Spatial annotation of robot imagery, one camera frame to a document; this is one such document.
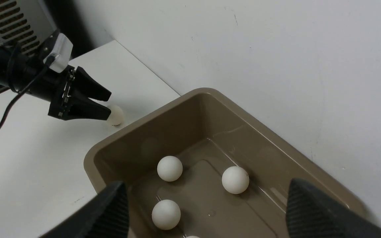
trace black cable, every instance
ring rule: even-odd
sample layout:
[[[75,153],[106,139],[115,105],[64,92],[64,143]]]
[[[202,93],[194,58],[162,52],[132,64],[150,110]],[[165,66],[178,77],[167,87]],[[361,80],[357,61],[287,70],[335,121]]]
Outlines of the black cable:
[[[4,115],[1,119],[1,122],[0,122],[0,129],[1,127],[3,127],[4,125],[4,122],[6,121],[7,119],[7,116],[8,116],[8,113],[10,112],[11,108],[14,106],[14,104],[29,90],[29,88],[33,85],[33,83],[35,83],[37,80],[41,79],[44,74],[48,71],[48,64],[46,64],[42,69],[41,71],[29,82],[29,84],[26,85],[26,87],[23,88],[23,90],[21,90],[12,100],[11,102],[8,104],[5,112],[4,112]]]

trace metal vent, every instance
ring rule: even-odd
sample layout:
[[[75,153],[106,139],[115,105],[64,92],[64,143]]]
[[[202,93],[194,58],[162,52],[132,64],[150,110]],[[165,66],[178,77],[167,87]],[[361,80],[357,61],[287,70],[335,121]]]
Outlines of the metal vent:
[[[33,56],[54,30],[39,0],[0,0],[0,42],[19,44],[22,54]],[[7,88],[0,85],[0,93]]]

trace brown plastic tray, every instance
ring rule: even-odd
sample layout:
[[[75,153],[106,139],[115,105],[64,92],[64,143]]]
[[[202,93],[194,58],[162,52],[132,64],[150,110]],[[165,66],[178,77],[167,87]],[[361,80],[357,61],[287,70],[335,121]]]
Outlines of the brown plastic tray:
[[[162,181],[157,163],[175,155],[183,174]],[[240,195],[224,190],[221,175],[243,167],[249,188]],[[130,237],[200,238],[288,237],[287,189],[303,178],[355,213],[363,205],[339,182],[214,89],[196,89],[95,145],[85,170],[97,192],[115,180],[128,188]],[[151,220],[160,199],[175,201],[182,217],[170,231]]]

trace ping pong ball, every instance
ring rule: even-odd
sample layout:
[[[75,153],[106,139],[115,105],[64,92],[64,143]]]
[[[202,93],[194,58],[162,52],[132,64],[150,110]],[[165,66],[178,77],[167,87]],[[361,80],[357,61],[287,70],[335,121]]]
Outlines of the ping pong ball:
[[[174,156],[165,156],[157,165],[158,176],[164,181],[173,182],[177,180],[183,172],[181,161]]]
[[[221,183],[229,193],[239,194],[248,188],[249,176],[245,169],[232,166],[224,171],[223,176],[221,176]]]
[[[124,122],[123,110],[117,105],[109,105],[108,109],[111,110],[111,114],[107,119],[107,124],[110,126],[118,126]]]
[[[152,221],[162,230],[173,229],[179,223],[180,217],[179,205],[171,200],[158,202],[152,210]]]

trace ventilation grille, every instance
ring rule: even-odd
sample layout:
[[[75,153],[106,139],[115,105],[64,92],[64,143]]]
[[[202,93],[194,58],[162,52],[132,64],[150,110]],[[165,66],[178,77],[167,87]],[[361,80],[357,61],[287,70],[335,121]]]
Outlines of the ventilation grille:
[[[28,56],[40,45],[15,0],[0,0],[0,38],[8,45],[19,43],[21,52]]]
[[[9,46],[19,44],[22,54],[29,57],[41,44],[15,0],[0,0],[0,41]],[[0,85],[0,93],[5,90]]]

